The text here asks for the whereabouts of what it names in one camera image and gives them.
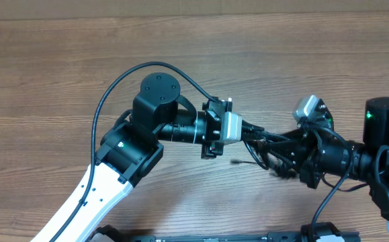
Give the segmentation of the black usb cable blue plug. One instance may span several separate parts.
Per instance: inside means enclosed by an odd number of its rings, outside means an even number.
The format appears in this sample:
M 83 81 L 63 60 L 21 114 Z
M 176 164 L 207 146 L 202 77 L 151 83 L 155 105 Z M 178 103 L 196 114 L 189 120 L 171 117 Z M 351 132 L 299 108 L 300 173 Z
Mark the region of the black usb cable blue plug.
M 283 179 L 297 177 L 292 162 L 282 154 L 273 151 L 273 145 L 289 140 L 289 138 L 265 131 L 260 128 L 244 128 L 242 141 L 255 162 L 264 170 L 271 169 L 274 176 Z

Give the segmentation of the black usb cable silver plug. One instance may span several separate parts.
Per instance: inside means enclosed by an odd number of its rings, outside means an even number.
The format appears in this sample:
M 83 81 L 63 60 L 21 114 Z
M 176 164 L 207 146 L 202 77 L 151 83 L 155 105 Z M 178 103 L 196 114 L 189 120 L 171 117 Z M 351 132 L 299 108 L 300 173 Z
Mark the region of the black usb cable silver plug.
M 278 173 L 283 165 L 283 161 L 270 153 L 263 153 L 265 146 L 259 140 L 251 140 L 244 142 L 245 148 L 248 150 L 252 160 L 231 159 L 231 165 L 249 164 L 258 165 L 264 170 L 273 170 Z

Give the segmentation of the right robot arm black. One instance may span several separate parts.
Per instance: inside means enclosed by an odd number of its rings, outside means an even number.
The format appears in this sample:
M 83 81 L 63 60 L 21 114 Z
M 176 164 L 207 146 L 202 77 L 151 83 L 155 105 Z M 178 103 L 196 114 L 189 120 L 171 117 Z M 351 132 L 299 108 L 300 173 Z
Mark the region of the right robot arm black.
M 274 156 L 281 161 L 271 168 L 279 175 L 295 175 L 309 188 L 315 189 L 327 174 L 339 181 L 314 213 L 312 221 L 302 229 L 305 241 L 343 241 L 330 223 L 318 218 L 331 197 L 346 179 L 360 181 L 370 189 L 373 203 L 387 222 L 389 232 L 389 97 L 366 101 L 363 140 L 345 140 L 334 129 L 334 119 L 327 105 L 315 95 L 301 99 L 293 111 L 297 129 L 284 134 L 266 134 L 256 143 L 262 158 Z

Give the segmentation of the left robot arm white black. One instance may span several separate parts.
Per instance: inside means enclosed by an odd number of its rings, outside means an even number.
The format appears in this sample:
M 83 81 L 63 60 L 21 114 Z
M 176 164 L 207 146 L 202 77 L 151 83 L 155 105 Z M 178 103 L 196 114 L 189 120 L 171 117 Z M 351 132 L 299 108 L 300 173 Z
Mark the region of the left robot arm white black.
M 252 139 L 263 129 L 232 111 L 232 101 L 205 103 L 197 111 L 172 75 L 146 76 L 132 109 L 125 111 L 93 150 L 93 163 L 35 241 L 86 241 L 106 214 L 163 157 L 162 141 L 201 145 L 214 159 L 225 145 Z

